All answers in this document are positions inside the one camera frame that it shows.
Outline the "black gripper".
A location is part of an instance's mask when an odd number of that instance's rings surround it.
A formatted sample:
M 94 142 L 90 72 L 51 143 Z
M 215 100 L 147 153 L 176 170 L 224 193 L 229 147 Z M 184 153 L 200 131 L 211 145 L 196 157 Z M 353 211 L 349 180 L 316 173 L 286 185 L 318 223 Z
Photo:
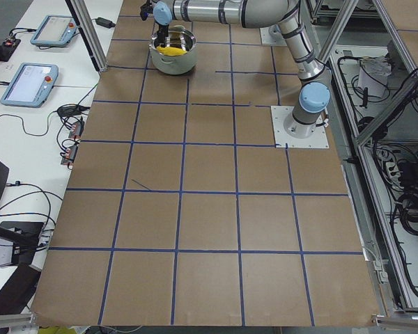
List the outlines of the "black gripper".
M 169 36 L 169 25 L 158 24 L 157 44 L 166 44 Z

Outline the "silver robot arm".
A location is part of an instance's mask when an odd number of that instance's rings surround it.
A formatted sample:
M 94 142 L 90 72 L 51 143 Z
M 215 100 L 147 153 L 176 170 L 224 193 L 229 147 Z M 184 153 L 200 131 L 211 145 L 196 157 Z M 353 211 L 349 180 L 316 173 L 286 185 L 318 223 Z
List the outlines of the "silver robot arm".
M 318 117 L 330 102 L 331 72 L 316 56 L 300 17 L 299 1 L 146 1 L 140 7 L 140 17 L 145 21 L 149 15 L 159 24 L 157 41 L 162 43 L 174 20 L 238 24 L 244 29 L 259 29 L 264 45 L 283 42 L 302 84 L 296 105 L 284 119 L 284 130 L 298 139 L 314 134 Z

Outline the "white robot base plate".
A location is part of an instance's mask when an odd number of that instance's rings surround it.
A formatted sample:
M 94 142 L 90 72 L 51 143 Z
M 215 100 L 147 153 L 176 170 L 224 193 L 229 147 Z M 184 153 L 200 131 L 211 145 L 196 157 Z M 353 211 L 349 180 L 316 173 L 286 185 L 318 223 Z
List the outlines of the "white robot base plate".
M 271 106 L 270 110 L 277 148 L 329 148 L 321 116 L 312 125 L 302 125 L 294 119 L 292 106 Z

